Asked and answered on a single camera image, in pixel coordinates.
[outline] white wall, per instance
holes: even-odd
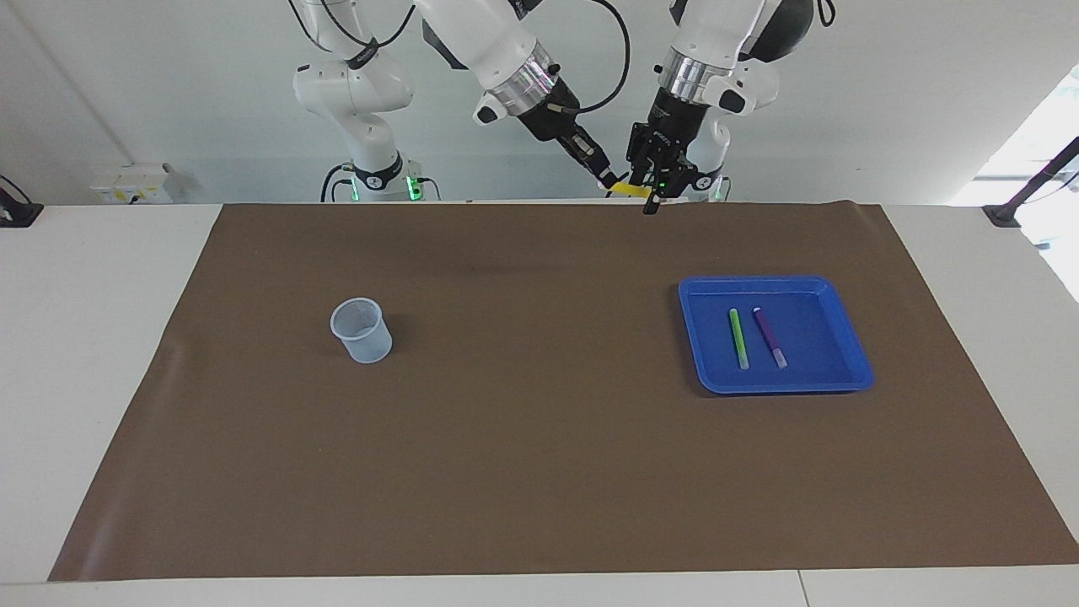
[[[407,8],[366,1],[384,32]],[[674,26],[664,0],[615,2],[633,35],[630,84],[582,122],[619,168]],[[779,100],[729,121],[735,197],[946,202],[1079,63],[1074,0],[836,4],[836,25],[778,64]],[[546,0],[527,24],[585,102],[606,94],[622,47],[602,9]],[[388,120],[447,197],[595,195],[557,143],[510,121],[476,126],[475,79],[419,30],[392,47],[416,98]],[[344,158],[292,97],[292,70],[319,55],[285,0],[0,0],[0,171],[46,202],[85,203],[90,166],[129,155],[170,163],[192,202],[312,199]]]

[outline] light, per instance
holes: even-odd
[[[408,181],[408,196],[414,202],[423,198],[423,185],[420,180],[409,175],[405,178]]]

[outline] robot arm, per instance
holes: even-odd
[[[535,6],[507,0],[415,0],[426,26],[452,57],[467,67],[484,93],[473,118],[490,124],[507,115],[520,120],[541,141],[557,140],[604,187],[617,182],[603,149],[577,124],[581,102],[558,74],[559,66],[520,23]]]
[[[775,99],[778,77],[767,64],[805,38],[814,0],[675,0],[671,15],[679,32],[656,66],[659,91],[647,122],[633,125],[626,157],[630,184],[651,184],[648,215],[691,184],[707,190],[714,183],[729,143],[720,118],[746,115]],[[710,139],[692,154],[700,166],[688,151],[699,134]]]
[[[375,115],[411,102],[412,82],[408,72],[386,51],[379,50],[355,2],[302,2],[311,24],[310,36],[320,47],[337,55],[338,60],[300,66],[292,78],[297,100],[330,122],[344,139],[352,156],[353,183],[361,199],[421,197],[422,190],[415,180],[419,165],[398,151],[390,125]],[[341,28],[371,43],[358,44]]]

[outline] black stand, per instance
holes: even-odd
[[[1079,155],[1079,137],[1071,139],[1071,142],[1068,143],[1068,146],[1064,148],[1061,153],[1056,154],[1056,157],[1050,160],[1049,164],[1041,169],[1041,173],[1032,177],[1030,180],[1026,182],[1026,185],[1024,185],[1017,194],[1012,196],[1007,204],[983,206],[982,210],[985,211],[989,221],[993,221],[993,224],[998,227],[1021,226],[1019,221],[1015,220],[1015,211],[1019,210],[1019,207],[1023,206],[1026,201],[1030,199],[1034,192],[1041,189],[1041,185],[1048,183],[1050,179],[1056,176],[1056,174],[1067,166],[1067,164],[1077,155]]]
[[[23,204],[0,188],[0,207],[11,216],[11,219],[5,219],[0,215],[0,227],[29,227],[45,206],[32,202]]]

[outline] plastic cup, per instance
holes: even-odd
[[[341,303],[330,317],[330,331],[357,363],[377,363],[386,358],[394,346],[394,339],[382,318],[382,308],[366,296]]]

